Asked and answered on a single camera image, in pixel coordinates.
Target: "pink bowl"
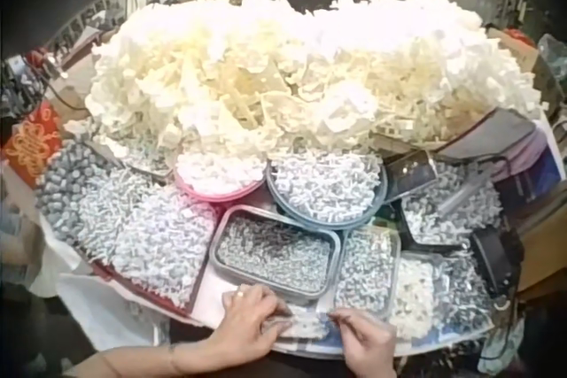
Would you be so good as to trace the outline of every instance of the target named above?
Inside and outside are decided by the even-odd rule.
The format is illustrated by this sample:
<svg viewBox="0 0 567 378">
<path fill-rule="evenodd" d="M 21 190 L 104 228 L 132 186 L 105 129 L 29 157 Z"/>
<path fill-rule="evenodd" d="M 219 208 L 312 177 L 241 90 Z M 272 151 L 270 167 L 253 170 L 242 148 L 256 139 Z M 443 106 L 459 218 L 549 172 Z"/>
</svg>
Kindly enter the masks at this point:
<svg viewBox="0 0 567 378">
<path fill-rule="evenodd" d="M 237 190 L 236 192 L 232 192 L 231 194 L 205 195 L 196 192 L 195 189 L 193 189 L 191 185 L 185 183 L 182 177 L 175 171 L 175 184 L 179 189 L 181 189 L 187 195 L 191 195 L 192 197 L 198 199 L 199 201 L 206 201 L 208 203 L 227 203 L 228 201 L 234 201 L 235 199 L 245 197 L 246 195 L 254 192 L 257 188 L 262 186 L 263 183 L 264 179 L 262 179 L 261 181 L 255 181 L 245 188 Z"/>
</svg>

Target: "blue bowl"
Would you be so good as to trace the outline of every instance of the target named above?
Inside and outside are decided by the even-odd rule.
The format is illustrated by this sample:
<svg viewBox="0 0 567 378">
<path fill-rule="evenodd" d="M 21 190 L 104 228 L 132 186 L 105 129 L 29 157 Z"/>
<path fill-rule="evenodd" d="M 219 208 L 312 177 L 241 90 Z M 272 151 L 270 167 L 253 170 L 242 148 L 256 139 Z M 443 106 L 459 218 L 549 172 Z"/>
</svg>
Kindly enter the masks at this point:
<svg viewBox="0 0 567 378">
<path fill-rule="evenodd" d="M 287 213 L 290 217 L 303 224 L 306 227 L 313 229 L 325 229 L 325 230 L 350 230 L 360 228 L 372 220 L 376 215 L 380 207 L 384 204 L 386 194 L 388 192 L 388 176 L 386 174 L 386 169 L 384 165 L 380 166 L 380 184 L 374 188 L 374 201 L 372 205 L 362 214 L 362 216 L 337 223 L 328 223 L 326 221 L 320 221 L 313 219 L 303 212 L 298 211 L 293 205 L 291 205 L 282 194 L 276 189 L 276 182 L 274 180 L 274 167 L 271 161 L 268 162 L 266 167 L 266 183 L 268 185 L 268 190 L 276 203 L 282 208 L 282 210 Z"/>
</svg>

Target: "hand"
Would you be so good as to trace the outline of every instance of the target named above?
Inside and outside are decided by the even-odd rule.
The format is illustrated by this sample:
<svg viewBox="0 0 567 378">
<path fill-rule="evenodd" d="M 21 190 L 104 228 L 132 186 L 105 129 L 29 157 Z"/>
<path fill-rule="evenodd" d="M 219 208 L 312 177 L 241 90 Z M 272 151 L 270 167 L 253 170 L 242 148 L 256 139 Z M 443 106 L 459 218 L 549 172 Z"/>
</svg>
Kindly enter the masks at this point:
<svg viewBox="0 0 567 378">
<path fill-rule="evenodd" d="M 359 378 L 391 378 L 396 328 L 354 309 L 338 309 L 329 316 L 340 327 L 346 365 Z"/>
<path fill-rule="evenodd" d="M 277 337 L 291 326 L 280 322 L 261 333 L 262 322 L 269 316 L 276 312 L 291 315 L 284 301 L 263 285 L 241 285 L 238 291 L 223 294 L 222 304 L 224 319 L 206 341 L 218 356 L 218 369 L 263 358 L 272 350 Z"/>
</svg>

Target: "left hand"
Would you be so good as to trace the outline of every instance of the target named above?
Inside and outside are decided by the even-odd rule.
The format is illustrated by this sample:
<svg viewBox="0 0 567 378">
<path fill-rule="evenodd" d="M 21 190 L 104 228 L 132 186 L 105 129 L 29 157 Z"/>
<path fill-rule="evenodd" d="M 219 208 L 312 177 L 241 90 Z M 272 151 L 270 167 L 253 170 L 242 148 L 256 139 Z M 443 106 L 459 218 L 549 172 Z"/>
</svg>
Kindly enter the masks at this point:
<svg viewBox="0 0 567 378">
<path fill-rule="evenodd" d="M 219 369 L 263 358 L 277 337 L 291 326 L 280 322 L 261 333 L 262 322 L 269 316 L 276 312 L 291 315 L 285 302 L 264 285 L 241 285 L 238 291 L 222 295 L 222 305 L 224 319 L 206 340 L 206 346 L 217 354 Z"/>
</svg>

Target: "red bag with gold pattern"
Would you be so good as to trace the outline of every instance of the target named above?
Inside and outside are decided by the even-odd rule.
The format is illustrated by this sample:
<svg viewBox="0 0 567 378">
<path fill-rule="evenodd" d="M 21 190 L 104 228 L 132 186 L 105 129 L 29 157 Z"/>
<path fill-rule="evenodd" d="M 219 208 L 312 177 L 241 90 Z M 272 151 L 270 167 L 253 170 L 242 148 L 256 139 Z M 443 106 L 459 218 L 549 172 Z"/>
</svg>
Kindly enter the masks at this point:
<svg viewBox="0 0 567 378">
<path fill-rule="evenodd" d="M 35 179 L 42 175 L 47 160 L 61 149 L 59 116 L 47 100 L 23 120 L 2 149 L 12 170 L 35 188 Z"/>
</svg>

